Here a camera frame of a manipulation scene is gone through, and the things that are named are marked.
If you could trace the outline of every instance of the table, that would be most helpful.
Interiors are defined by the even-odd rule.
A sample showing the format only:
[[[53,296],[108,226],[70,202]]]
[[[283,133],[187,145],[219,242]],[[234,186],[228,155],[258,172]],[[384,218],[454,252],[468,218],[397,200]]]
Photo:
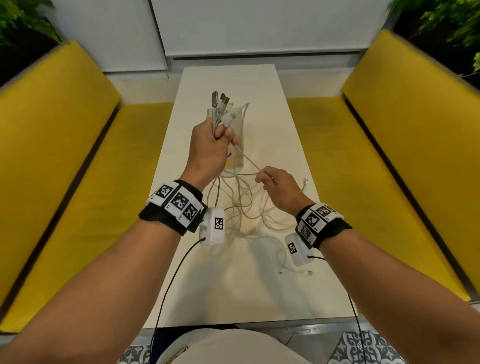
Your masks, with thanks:
[[[150,193],[163,181],[181,175],[188,158],[192,128],[205,119],[206,110],[211,106],[211,93],[215,90],[227,94],[235,106],[250,102],[244,122],[245,154],[261,168],[272,165],[289,171],[300,186],[304,178],[308,179],[305,193],[318,201],[274,65],[185,68]],[[245,160],[242,173],[255,172],[255,167]],[[254,177],[246,178],[254,183]],[[234,180],[229,183],[236,186]],[[218,203],[223,208],[231,206],[231,198],[225,191],[228,188],[220,192]],[[210,206],[215,202],[216,190],[212,193]],[[256,194],[253,214],[258,211],[260,195],[261,192]],[[295,223],[292,217],[281,211],[277,210],[273,215]],[[242,230],[255,223],[244,221]],[[219,246],[196,246],[175,277],[158,326],[352,317],[348,295],[325,261],[315,260],[296,269],[312,271],[311,276],[288,270],[279,274],[284,238],[290,232],[293,229],[273,233],[263,228],[262,234],[267,236],[264,238],[247,240],[236,237],[231,243]],[[226,237],[227,241],[231,239],[231,235]],[[188,232],[180,241],[144,328],[155,327],[165,289],[180,260],[197,240],[198,233]],[[289,256],[286,265],[295,269]]]

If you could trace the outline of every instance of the forearm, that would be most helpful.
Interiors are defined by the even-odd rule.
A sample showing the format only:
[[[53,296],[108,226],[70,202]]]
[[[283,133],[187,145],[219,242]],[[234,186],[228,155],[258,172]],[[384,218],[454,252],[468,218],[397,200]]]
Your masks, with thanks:
[[[150,314],[180,235],[139,220],[69,281],[0,362],[114,363]]]
[[[325,240],[320,250],[365,317],[407,361],[433,362],[435,355],[436,363],[466,362],[477,355],[480,315],[449,290],[353,230]]]

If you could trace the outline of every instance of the planter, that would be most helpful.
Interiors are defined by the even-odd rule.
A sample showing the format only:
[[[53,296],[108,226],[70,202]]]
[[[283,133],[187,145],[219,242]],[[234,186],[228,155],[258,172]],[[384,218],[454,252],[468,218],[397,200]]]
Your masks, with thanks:
[[[449,24],[439,24],[432,30],[415,35],[416,31],[423,24],[421,16],[425,10],[413,10],[403,12],[394,28],[394,32],[408,40],[417,48],[440,62],[456,74],[468,75],[473,72],[473,57],[480,51],[480,45],[470,47],[456,45],[446,40],[455,31]],[[480,89],[480,74],[463,78],[472,86]]]
[[[52,38],[29,28],[12,31],[8,39],[11,46],[0,46],[0,86],[58,45]]]

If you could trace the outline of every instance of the white shirt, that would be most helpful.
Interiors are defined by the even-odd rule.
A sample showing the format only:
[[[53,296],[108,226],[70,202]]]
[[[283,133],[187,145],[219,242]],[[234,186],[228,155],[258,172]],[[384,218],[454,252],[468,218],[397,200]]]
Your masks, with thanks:
[[[202,328],[182,335],[165,350],[157,364],[172,362],[173,364],[309,363],[266,334],[240,329],[211,328]]]

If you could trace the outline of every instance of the yellow backrest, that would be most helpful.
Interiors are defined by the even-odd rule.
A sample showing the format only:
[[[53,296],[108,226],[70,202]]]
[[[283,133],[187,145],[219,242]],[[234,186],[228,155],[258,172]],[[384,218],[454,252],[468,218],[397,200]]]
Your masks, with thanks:
[[[389,31],[343,92],[480,291],[480,94]]]
[[[75,42],[0,90],[0,303],[119,101]]]

